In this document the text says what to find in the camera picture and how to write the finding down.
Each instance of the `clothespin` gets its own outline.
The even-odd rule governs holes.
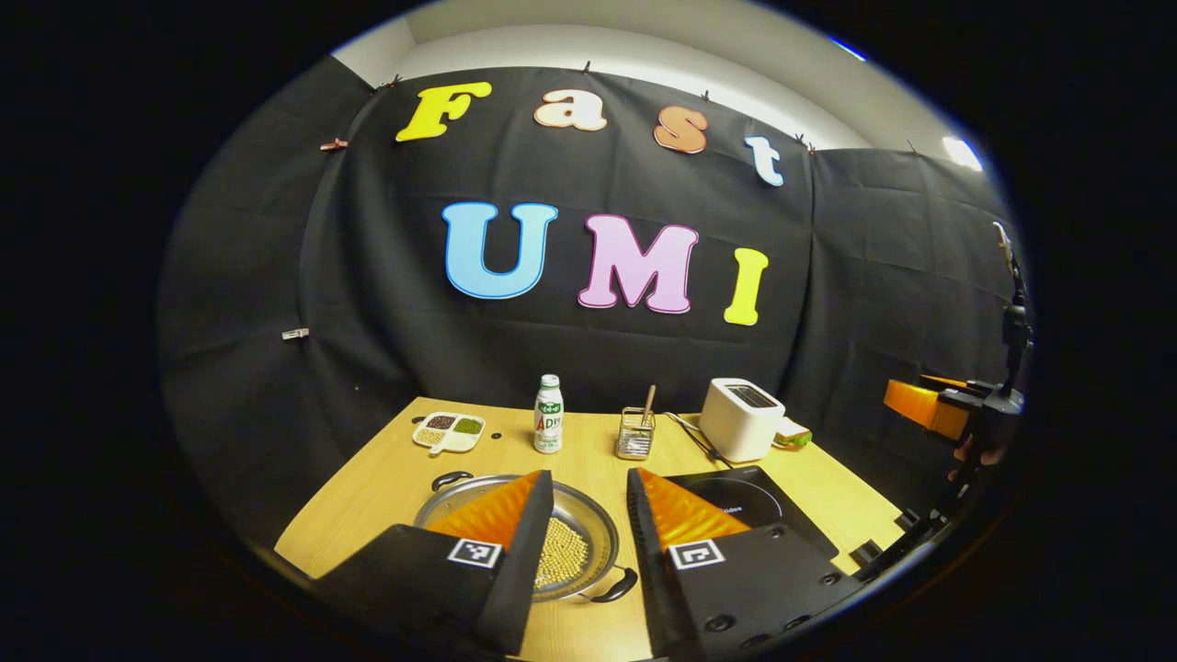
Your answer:
[[[335,150],[340,150],[340,148],[345,148],[345,147],[347,147],[347,140],[340,140],[340,139],[335,138],[331,143],[326,143],[324,145],[319,145],[319,151],[320,152],[334,152]]]
[[[380,87],[387,87],[387,88],[392,90],[393,86],[395,86],[398,82],[400,82],[400,74],[399,73],[392,79],[391,82],[385,82],[384,85],[377,87],[377,90],[380,90]],[[373,94],[375,94],[375,90],[373,90],[372,92],[370,92],[368,97],[372,97]]]

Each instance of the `wok handle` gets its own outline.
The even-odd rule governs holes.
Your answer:
[[[451,471],[448,474],[443,474],[437,478],[433,478],[433,483],[430,486],[433,488],[433,491],[435,492],[441,488],[448,485],[450,483],[457,483],[463,478],[473,478],[473,477],[474,475],[471,474],[470,471]]]
[[[610,589],[597,597],[590,597],[592,602],[613,602],[614,600],[621,597],[623,595],[630,593],[630,589],[638,583],[638,574],[632,568],[621,568],[625,570],[625,576],[621,581],[617,582]]]

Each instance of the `screw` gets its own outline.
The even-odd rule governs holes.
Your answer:
[[[744,640],[744,642],[740,643],[739,647],[740,648],[752,648],[753,646],[764,643],[766,641],[769,641],[769,635],[760,634],[760,635],[756,635],[754,637],[749,637],[749,638]]]
[[[707,621],[706,624],[703,627],[709,633],[722,633],[734,624],[736,624],[736,618],[732,618],[727,614],[720,614],[719,616],[716,616],[714,618]]]
[[[798,617],[793,618],[792,621],[785,623],[785,630],[786,631],[791,630],[791,629],[796,628],[797,625],[800,625],[802,623],[804,623],[805,621],[809,621],[809,620],[810,620],[809,614],[806,614],[804,616],[798,616]]]

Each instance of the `blue letter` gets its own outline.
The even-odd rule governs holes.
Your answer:
[[[785,183],[785,177],[773,170],[772,161],[780,158],[780,153],[769,146],[769,139],[760,135],[750,135],[744,139],[744,144],[752,148],[752,159],[756,161],[756,173],[760,179],[780,186]]]
[[[556,219],[556,207],[521,204],[511,208],[519,220],[519,260],[506,273],[494,273],[483,262],[486,224],[499,216],[488,203],[455,203],[441,210],[450,224],[445,246],[445,271],[454,287],[479,299],[510,299],[539,283],[544,272],[544,244],[547,224]]]

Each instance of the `black curtain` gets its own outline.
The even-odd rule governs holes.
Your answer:
[[[783,388],[792,418],[900,509],[930,508],[951,448],[883,404],[889,379],[1005,378],[1013,280],[993,223],[1025,264],[990,176],[913,152],[813,157],[813,252]]]
[[[420,90],[483,80],[493,92],[473,99],[444,135],[395,141]],[[593,132],[538,125],[532,114],[543,95],[561,88],[598,94],[609,125]],[[701,153],[654,141],[658,113],[672,105],[705,113]],[[764,135],[780,152],[784,186],[757,177],[747,135]],[[338,426],[370,410],[355,385],[388,391],[387,421],[413,393],[531,408],[546,372],[560,376],[566,406],[590,412],[639,405],[651,383],[664,411],[698,411],[717,376],[779,384],[809,271],[810,159],[794,139],[660,85],[493,68],[380,90],[350,140],[346,153],[333,157],[312,214],[301,302],[312,331],[307,351]],[[511,207],[557,207],[543,277],[532,290],[487,300],[450,284],[441,210],[460,201],[498,208],[485,249],[486,267],[496,272],[518,259]],[[643,250],[667,225],[696,230],[690,311],[666,315],[624,300],[611,309],[581,306],[577,296],[588,284],[594,246],[585,219],[592,214],[629,219]],[[744,246],[770,260],[753,326],[724,320],[738,267],[733,252]]]
[[[363,441],[328,426],[304,346],[299,259],[328,159],[372,88],[326,58],[258,108],[195,183],[160,274],[165,402],[226,518],[273,545]]]
[[[476,81],[493,92],[444,135],[395,141],[421,90]],[[599,95],[609,125],[538,125],[543,95],[561,88]],[[666,106],[706,115],[703,152],[654,141]],[[757,176],[752,135],[779,152],[783,186]],[[346,150],[319,151],[337,137]],[[558,210],[532,290],[487,300],[447,280],[441,210],[460,201],[498,208],[496,272],[518,259],[511,207]],[[669,225],[697,231],[690,311],[579,305],[591,214],[629,219],[643,250]],[[812,155],[656,84],[519,67],[373,93],[327,58],[238,131],[175,226],[159,315],[167,403],[213,498],[265,545],[413,397],[530,408],[545,372],[571,410],[599,412],[640,404],[651,383],[659,411],[698,411],[711,378],[751,379],[896,505],[918,507],[951,452],[883,406],[886,379],[1002,377],[1011,285],[989,224],[1012,232],[1006,219],[986,179],[955,164]],[[724,320],[737,247],[769,258],[753,326]]]

